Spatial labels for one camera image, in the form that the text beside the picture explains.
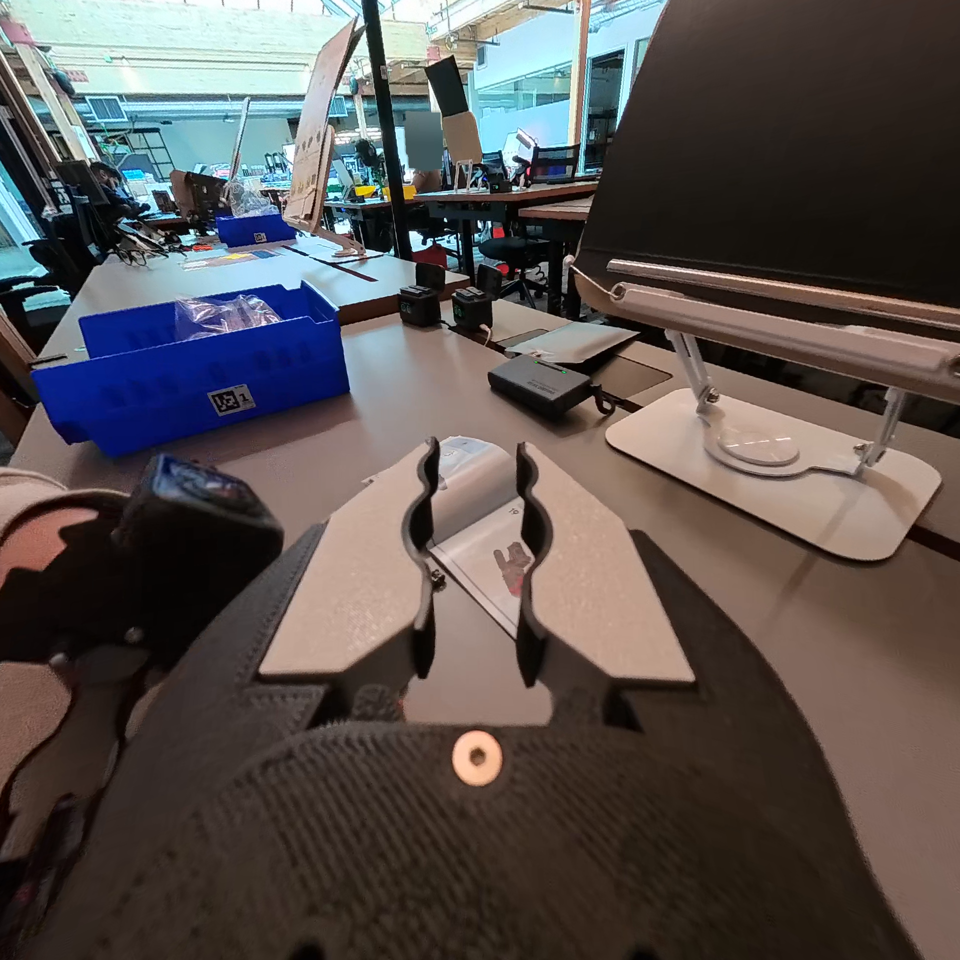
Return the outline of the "black power bank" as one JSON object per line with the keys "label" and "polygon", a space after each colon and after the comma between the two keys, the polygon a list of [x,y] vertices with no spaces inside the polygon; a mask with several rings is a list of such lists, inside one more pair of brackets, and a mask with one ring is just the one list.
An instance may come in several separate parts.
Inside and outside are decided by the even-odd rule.
{"label": "black power bank", "polygon": [[518,354],[487,374],[498,395],[547,420],[558,421],[581,403],[595,399],[596,387],[585,374],[531,354]]}

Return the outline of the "black board on stand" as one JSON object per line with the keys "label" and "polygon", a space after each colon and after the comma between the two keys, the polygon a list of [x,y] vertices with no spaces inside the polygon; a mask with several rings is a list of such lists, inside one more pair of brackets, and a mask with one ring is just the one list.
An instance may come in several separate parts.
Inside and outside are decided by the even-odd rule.
{"label": "black board on stand", "polygon": [[667,2],[576,266],[958,311],[958,2]]}

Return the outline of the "thin wooden stand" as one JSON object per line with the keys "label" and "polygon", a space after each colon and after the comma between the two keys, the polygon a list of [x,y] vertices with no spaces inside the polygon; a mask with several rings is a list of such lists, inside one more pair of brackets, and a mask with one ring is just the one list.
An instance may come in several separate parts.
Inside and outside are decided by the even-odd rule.
{"label": "thin wooden stand", "polygon": [[242,145],[243,138],[246,132],[246,126],[249,118],[249,111],[252,104],[253,98],[251,96],[246,96],[241,104],[241,111],[239,114],[239,120],[237,122],[237,128],[233,143],[233,149],[231,153],[231,160],[229,164],[228,177],[225,182],[225,186],[222,188],[221,195],[221,209],[222,210],[231,210],[232,203],[234,198],[234,193],[236,188],[243,186],[242,174],[241,174],[241,161],[242,161]]}

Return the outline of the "black mesh chair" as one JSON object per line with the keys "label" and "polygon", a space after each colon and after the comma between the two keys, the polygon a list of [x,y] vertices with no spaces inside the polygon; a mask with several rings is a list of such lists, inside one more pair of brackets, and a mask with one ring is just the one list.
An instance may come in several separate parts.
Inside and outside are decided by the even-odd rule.
{"label": "black mesh chair", "polygon": [[535,146],[527,168],[530,185],[560,185],[575,180],[580,161],[581,145],[560,147]]}

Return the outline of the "wooden book stand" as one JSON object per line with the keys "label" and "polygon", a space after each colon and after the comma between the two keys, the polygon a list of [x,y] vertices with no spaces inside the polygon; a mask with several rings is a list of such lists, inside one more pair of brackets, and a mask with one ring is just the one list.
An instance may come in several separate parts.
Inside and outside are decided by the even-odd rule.
{"label": "wooden book stand", "polygon": [[335,244],[339,248],[333,255],[336,260],[367,257],[361,242],[324,226],[335,140],[330,108],[364,31],[354,17],[318,52],[298,121],[291,189],[283,211],[283,220],[291,228]]}

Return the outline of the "person's left hand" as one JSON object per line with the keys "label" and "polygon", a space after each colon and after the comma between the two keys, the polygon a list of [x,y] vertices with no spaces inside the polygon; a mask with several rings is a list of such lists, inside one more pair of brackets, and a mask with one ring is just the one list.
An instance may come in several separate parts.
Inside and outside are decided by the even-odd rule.
{"label": "person's left hand", "polygon": [[71,598],[121,594],[129,575],[111,542],[130,501],[108,487],[69,488],[43,474],[1,469],[2,582],[16,571],[52,576]]}

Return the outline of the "white metal tablet stand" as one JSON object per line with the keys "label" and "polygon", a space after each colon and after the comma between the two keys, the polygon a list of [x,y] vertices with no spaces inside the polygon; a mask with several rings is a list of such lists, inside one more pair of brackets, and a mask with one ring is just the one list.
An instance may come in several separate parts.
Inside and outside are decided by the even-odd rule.
{"label": "white metal tablet stand", "polygon": [[[894,450],[913,396],[958,403],[958,308],[725,271],[611,258],[609,311],[658,325],[686,387],[611,426],[628,455],[838,558],[891,558],[942,485]],[[870,438],[723,394],[710,341],[885,388]]]}

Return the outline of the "black office chair red accent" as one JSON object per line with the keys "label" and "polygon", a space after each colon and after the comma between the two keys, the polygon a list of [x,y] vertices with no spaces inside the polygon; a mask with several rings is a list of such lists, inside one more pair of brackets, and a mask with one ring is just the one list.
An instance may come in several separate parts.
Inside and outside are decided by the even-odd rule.
{"label": "black office chair red accent", "polygon": [[480,243],[478,252],[491,261],[477,267],[480,289],[500,299],[517,294],[523,306],[537,307],[536,298],[546,294],[546,282],[532,281],[528,274],[548,259],[548,241],[525,236],[491,237]]}

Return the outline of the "silver foil pouch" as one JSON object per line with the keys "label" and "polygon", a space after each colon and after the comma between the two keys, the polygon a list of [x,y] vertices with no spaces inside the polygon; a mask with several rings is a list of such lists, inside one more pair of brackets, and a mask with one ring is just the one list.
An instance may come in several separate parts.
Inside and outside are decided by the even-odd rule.
{"label": "silver foil pouch", "polygon": [[582,367],[615,352],[638,337],[638,332],[609,325],[571,321],[512,345],[503,343],[510,357],[528,356],[553,366]]}

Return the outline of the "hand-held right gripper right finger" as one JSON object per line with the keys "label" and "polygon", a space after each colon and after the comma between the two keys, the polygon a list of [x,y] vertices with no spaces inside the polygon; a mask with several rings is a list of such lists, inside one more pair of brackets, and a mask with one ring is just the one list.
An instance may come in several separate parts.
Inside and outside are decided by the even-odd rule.
{"label": "hand-held right gripper right finger", "polygon": [[527,688],[690,688],[694,671],[632,533],[524,441],[515,455],[522,575],[515,653]]}

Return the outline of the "black battery charger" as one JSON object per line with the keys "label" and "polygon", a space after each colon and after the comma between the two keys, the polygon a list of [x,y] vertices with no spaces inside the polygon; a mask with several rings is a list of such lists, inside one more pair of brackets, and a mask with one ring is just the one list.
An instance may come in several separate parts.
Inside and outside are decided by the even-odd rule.
{"label": "black battery charger", "polygon": [[398,314],[402,323],[431,329],[441,323],[441,294],[446,288],[446,268],[428,262],[414,264],[414,284],[398,291]]}
{"label": "black battery charger", "polygon": [[481,264],[476,283],[454,292],[451,297],[453,327],[465,331],[492,333],[494,303],[499,299],[503,275],[495,267]]}

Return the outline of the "black vertical pole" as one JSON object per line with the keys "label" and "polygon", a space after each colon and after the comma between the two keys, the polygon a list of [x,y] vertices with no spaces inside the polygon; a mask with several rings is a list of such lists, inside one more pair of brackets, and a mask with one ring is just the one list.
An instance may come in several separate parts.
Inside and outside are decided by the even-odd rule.
{"label": "black vertical pole", "polygon": [[366,27],[366,44],[381,132],[387,184],[390,189],[390,212],[393,222],[395,255],[405,261],[413,260],[410,230],[403,194],[402,167],[396,136],[393,103],[389,84],[385,45],[383,41],[378,1],[362,1],[362,15]]}

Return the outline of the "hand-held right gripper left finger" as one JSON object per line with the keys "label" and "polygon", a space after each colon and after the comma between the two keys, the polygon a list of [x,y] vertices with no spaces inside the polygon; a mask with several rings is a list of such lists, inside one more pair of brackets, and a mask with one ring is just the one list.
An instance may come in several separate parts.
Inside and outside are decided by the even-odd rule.
{"label": "hand-held right gripper left finger", "polygon": [[330,515],[258,668],[266,682],[409,683],[436,649],[427,561],[439,442],[426,438]]}

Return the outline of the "lego instruction booklet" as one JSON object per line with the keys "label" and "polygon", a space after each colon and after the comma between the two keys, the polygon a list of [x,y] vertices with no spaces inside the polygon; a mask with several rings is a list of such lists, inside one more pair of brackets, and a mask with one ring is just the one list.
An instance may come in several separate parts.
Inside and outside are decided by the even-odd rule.
{"label": "lego instruction booklet", "polygon": [[513,640],[523,578],[533,564],[522,537],[523,509],[515,455],[479,438],[440,442],[429,553]]}

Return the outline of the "black and beige panel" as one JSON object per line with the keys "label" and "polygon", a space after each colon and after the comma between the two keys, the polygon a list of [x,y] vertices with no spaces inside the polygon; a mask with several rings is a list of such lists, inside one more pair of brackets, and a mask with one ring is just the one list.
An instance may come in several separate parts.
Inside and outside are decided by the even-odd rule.
{"label": "black and beige panel", "polygon": [[440,113],[440,126],[450,160],[455,164],[482,162],[483,152],[476,118],[470,110],[460,69],[453,55],[425,68],[430,90]]}

